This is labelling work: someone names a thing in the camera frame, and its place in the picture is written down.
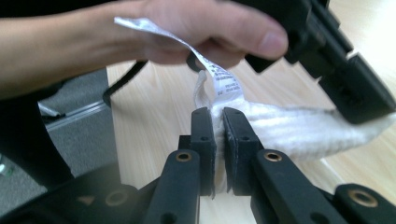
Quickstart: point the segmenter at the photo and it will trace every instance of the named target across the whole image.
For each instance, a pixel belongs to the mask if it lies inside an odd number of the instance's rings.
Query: black cable
[[[134,76],[140,72],[140,70],[146,65],[147,61],[136,62],[134,66],[116,83],[114,83],[111,87],[109,87],[102,95],[102,99],[106,105],[111,107],[110,97],[111,95],[118,91],[121,87],[127,84]]]

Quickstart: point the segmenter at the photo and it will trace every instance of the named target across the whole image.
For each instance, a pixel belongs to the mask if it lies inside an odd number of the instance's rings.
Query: gray carpet
[[[68,80],[58,93],[41,103],[68,113],[100,101],[106,88],[106,70],[100,70]],[[88,117],[55,128],[49,135],[73,175],[85,174],[117,160],[109,108],[103,107]],[[46,191],[12,161],[3,158],[0,163],[14,169],[12,175],[0,176],[0,216]]]

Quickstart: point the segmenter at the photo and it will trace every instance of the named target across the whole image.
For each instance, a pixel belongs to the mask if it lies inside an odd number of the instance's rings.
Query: black pants
[[[56,14],[104,2],[109,1],[6,0],[0,6],[0,18]],[[42,122],[37,101],[46,95],[39,91],[0,101],[0,154],[18,164],[39,185],[51,189],[74,177]]]

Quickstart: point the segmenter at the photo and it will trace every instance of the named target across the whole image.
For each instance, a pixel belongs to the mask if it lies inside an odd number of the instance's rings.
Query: light wood tabletop
[[[341,30],[396,95],[396,1],[332,0],[330,8]],[[115,82],[133,62],[107,68]],[[230,69],[238,76],[250,102],[333,108],[327,95],[299,66],[284,60],[257,76],[246,62]],[[197,75],[186,65],[149,63],[112,96],[120,174],[124,184],[142,188],[161,174],[178,137],[191,133],[192,93]],[[206,91],[214,95],[211,82]],[[396,204],[396,125],[371,143],[317,161],[299,161],[299,168],[321,189],[333,193],[342,183],[374,189]],[[255,223],[249,197],[222,193],[201,197],[200,223]]]

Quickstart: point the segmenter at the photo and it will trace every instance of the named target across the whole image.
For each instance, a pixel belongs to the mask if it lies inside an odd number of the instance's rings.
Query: forearm
[[[1,20],[0,98],[141,58],[140,34],[113,23],[115,16],[139,17],[140,5],[118,2],[56,16]]]

